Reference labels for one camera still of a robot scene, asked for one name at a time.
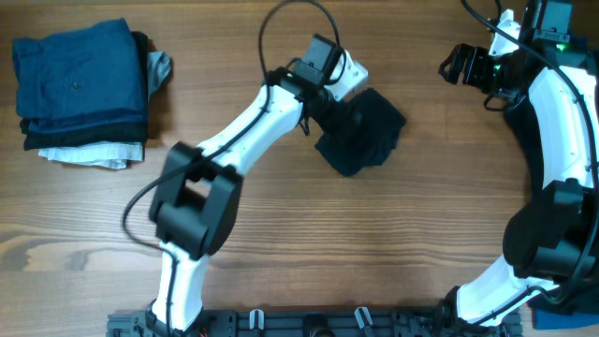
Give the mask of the folded white garment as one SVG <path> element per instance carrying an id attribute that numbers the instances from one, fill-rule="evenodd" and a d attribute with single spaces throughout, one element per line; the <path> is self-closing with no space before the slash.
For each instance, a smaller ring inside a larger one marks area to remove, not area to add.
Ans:
<path id="1" fill-rule="evenodd" d="M 79 147 L 40 149 L 38 155 L 49 161 L 105 169 L 126 169 L 131 161 L 144 159 L 141 142 L 100 141 Z"/>

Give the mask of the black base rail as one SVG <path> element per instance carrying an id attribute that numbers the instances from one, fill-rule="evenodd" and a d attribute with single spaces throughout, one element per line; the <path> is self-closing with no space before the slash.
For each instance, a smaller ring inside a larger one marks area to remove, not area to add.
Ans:
<path id="1" fill-rule="evenodd" d="M 214 337 L 310 337 L 310 336 L 501 336 L 522 337 L 519 312 L 507 315 L 497 327 L 452 330 L 438 325 L 432 307 L 400 307 L 371 310 L 361 306 L 353 311 L 247 312 L 205 310 L 186 331 L 173 336 Z"/>

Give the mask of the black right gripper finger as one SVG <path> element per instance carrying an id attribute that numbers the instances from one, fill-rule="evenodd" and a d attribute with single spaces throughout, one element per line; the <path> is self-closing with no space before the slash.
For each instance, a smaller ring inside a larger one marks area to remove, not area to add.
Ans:
<path id="1" fill-rule="evenodd" d="M 461 43 L 454 47 L 452 52 L 443 61 L 443 66 L 457 65 L 465 62 L 471 54 L 471 46 Z"/>
<path id="2" fill-rule="evenodd" d="M 438 73 L 442 76 L 442 78 L 451 84 L 457 84 L 460 78 L 460 75 L 463 72 L 463 66 L 456 65 L 440 65 Z"/>

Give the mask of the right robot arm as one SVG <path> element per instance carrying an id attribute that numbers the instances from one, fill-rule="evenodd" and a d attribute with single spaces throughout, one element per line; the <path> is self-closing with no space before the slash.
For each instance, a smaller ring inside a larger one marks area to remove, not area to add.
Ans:
<path id="1" fill-rule="evenodd" d="M 445 81 L 503 101 L 532 187 L 500 257 L 442 302 L 447 328 L 496 327 L 526 303 L 539 329 L 598 320 L 598 56 L 572 36 L 572 8 L 532 1 L 520 22 L 501 9 L 488 48 L 459 44 L 440 65 Z"/>

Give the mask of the dark green t-shirt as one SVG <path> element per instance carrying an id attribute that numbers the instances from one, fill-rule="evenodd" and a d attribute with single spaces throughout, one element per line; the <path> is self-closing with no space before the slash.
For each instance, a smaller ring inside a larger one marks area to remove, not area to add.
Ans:
<path id="1" fill-rule="evenodd" d="M 404 116 L 373 88 L 347 102 L 333 103 L 315 120 L 323 135 L 314 147 L 344 177 L 383 165 L 396 149 L 406 123 Z"/>

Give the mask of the bright blue t-shirt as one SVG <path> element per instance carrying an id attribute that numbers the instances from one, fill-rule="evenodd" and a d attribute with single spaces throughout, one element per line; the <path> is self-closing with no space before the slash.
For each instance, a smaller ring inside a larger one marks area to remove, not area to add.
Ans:
<path id="1" fill-rule="evenodd" d="M 574 83 L 585 99 L 593 133 L 598 133 L 596 98 L 598 90 L 598 50 L 589 48 L 588 39 L 575 37 L 569 43 L 558 43 L 548 51 L 560 70 Z M 575 178 L 587 188 L 593 187 L 588 131 L 581 107 L 572 90 L 554 70 L 543 69 L 529 89 L 542 145 L 544 162 L 543 187 L 554 181 Z M 581 285 L 573 291 L 577 298 L 586 291 Z M 534 327 L 538 330 L 584 328 L 598 322 L 598 315 L 556 315 L 534 311 Z"/>

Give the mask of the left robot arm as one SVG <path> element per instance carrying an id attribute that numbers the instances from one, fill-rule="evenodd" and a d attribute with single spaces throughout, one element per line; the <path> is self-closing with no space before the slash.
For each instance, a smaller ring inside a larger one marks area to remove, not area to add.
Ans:
<path id="1" fill-rule="evenodd" d="M 171 148 L 149 216 L 162 249 L 157 298 L 148 308 L 149 329 L 159 336 L 190 334 L 211 256 L 235 225 L 245 175 L 304 116 L 321 116 L 355 92 L 368 70 L 343 52 L 330 84 L 311 83 L 307 64 L 272 72 L 254 101 L 224 130 L 196 147 Z"/>

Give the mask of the folded light grey garment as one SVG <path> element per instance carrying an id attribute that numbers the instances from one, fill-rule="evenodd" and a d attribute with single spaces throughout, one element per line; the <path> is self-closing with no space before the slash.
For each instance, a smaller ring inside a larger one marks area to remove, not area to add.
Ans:
<path id="1" fill-rule="evenodd" d="M 172 71 L 171 58 L 164 51 L 152 51 L 147 54 L 147 92 L 151 97 L 158 91 Z"/>

